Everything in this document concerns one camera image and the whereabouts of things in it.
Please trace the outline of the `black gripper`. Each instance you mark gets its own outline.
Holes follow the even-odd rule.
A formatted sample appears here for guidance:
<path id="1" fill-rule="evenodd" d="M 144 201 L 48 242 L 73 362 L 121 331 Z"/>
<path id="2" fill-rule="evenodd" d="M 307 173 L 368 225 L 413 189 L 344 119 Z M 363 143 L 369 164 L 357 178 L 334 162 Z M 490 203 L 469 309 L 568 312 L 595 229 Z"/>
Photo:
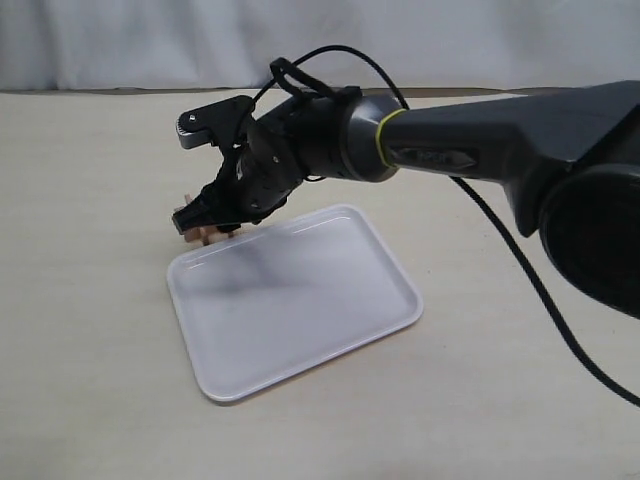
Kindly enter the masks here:
<path id="1" fill-rule="evenodd" d="M 216 147 L 223 161 L 215 179 L 173 213 L 177 231 L 215 227 L 231 233 L 258 224 L 303 182 L 319 179 L 320 170 L 303 158 L 294 135 L 299 117 L 294 107 L 276 107 L 259 118 L 251 112 L 242 138 L 230 149 Z"/>

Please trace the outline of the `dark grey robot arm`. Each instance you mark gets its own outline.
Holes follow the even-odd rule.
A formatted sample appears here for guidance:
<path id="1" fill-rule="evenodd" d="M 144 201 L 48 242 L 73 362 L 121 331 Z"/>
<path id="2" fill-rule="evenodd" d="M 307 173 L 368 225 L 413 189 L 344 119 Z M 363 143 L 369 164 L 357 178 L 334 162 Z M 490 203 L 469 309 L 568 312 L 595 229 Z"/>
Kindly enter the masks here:
<path id="1" fill-rule="evenodd" d="M 173 222 L 257 224 L 310 177 L 380 183 L 402 169 L 500 185 L 521 235 L 538 234 L 577 289 L 639 313 L 639 85 L 406 109 L 356 87 L 292 89 L 260 117 L 236 96 L 183 113 L 186 149 L 223 157 Z"/>

